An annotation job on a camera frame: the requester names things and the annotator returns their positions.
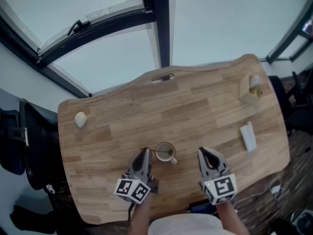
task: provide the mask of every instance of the white rectangular block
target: white rectangular block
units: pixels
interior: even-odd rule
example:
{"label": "white rectangular block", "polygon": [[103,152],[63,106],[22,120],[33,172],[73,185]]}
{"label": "white rectangular block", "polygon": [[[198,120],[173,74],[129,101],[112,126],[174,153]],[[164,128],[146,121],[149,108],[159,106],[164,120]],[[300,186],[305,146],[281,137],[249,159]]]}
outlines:
{"label": "white rectangular block", "polygon": [[136,204],[141,204],[149,192],[150,187],[141,180],[121,178],[117,180],[114,190],[115,195]]}
{"label": "white rectangular block", "polygon": [[240,128],[241,135],[243,136],[246,150],[248,152],[256,149],[256,139],[253,132],[252,123],[249,121],[247,125]]}
{"label": "white rectangular block", "polygon": [[212,205],[233,199],[237,194],[235,174],[204,182],[204,193]]}

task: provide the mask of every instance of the white cable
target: white cable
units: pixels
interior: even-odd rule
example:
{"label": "white cable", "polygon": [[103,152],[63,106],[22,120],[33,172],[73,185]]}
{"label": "white cable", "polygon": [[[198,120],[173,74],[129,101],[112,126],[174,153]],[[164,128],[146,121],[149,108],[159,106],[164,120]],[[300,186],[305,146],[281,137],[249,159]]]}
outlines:
{"label": "white cable", "polygon": [[[236,202],[234,203],[233,207],[235,208],[235,205],[237,205],[238,203],[240,203],[240,202],[242,202],[242,201],[244,201],[244,200],[246,200],[246,199],[249,199],[249,198],[251,198],[251,197],[256,197],[256,196],[263,195],[268,189],[271,190],[271,187],[272,187],[273,183],[276,182],[277,180],[279,180],[280,185],[283,186],[283,178],[282,178],[282,177],[276,177],[276,178],[274,178],[274,179],[270,182],[269,186],[266,187],[266,189],[265,189],[263,192],[258,193],[258,194],[252,194],[252,195],[250,195],[250,196],[248,196],[248,197],[245,197],[245,198],[243,198],[243,199],[240,199],[240,200],[238,200],[238,201],[236,201]],[[283,193],[283,187],[281,187],[281,191],[280,191],[280,192],[278,192],[278,194],[274,197],[275,200],[278,200],[279,197],[282,195],[282,193]]]}

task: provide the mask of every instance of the cable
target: cable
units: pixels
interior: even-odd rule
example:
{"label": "cable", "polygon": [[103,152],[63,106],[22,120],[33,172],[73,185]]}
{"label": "cable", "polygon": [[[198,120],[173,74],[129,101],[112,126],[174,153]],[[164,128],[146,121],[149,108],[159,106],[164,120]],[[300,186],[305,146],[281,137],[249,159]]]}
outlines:
{"label": "cable", "polygon": [[128,222],[130,222],[130,220],[131,220],[132,209],[134,208],[135,205],[136,205],[136,203],[131,203],[131,205],[129,206],[129,209],[128,209]]}
{"label": "cable", "polygon": [[[258,194],[252,194],[252,195],[250,195],[250,196],[248,196],[248,197],[245,197],[245,198],[243,198],[243,199],[240,199],[240,200],[238,200],[238,201],[236,201],[236,202],[234,203],[233,207],[235,208],[235,205],[237,205],[238,203],[240,203],[240,202],[242,202],[242,201],[244,201],[244,200],[246,200],[246,199],[249,199],[249,198],[251,198],[251,197],[256,197],[256,196],[263,195],[268,189],[270,189],[270,190],[272,189],[271,187],[272,187],[273,183],[276,182],[277,180],[279,180],[280,185],[282,186],[282,185],[283,185],[283,178],[282,178],[282,177],[276,177],[276,178],[274,178],[274,179],[271,181],[271,183],[269,184],[269,186],[268,186],[263,192],[258,193]],[[281,193],[281,194],[278,194],[278,195],[279,195],[278,197],[275,196],[275,197],[274,197],[275,200],[278,200],[278,199],[279,199],[279,197],[282,195],[282,192],[283,192],[283,188],[281,187],[281,190],[278,192],[278,193]]]}

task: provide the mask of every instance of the ceramic mug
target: ceramic mug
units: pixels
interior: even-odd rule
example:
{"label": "ceramic mug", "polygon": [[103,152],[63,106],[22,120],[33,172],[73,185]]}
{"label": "ceramic mug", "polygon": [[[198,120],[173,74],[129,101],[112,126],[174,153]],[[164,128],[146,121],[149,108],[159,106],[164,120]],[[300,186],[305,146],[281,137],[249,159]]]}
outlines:
{"label": "ceramic mug", "polygon": [[172,164],[176,165],[177,160],[174,158],[175,153],[176,153],[176,150],[174,146],[172,146],[168,142],[162,142],[156,146],[156,158],[162,162],[171,162]]}

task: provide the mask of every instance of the electrical outlet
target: electrical outlet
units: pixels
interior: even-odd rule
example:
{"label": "electrical outlet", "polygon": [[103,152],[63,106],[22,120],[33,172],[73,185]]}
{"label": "electrical outlet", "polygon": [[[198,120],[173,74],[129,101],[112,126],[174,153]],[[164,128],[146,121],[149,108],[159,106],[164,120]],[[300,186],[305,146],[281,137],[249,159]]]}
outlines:
{"label": "electrical outlet", "polygon": [[271,192],[272,194],[278,193],[281,188],[282,188],[281,185],[274,186],[274,187],[272,187],[272,188],[270,189],[270,192]]}

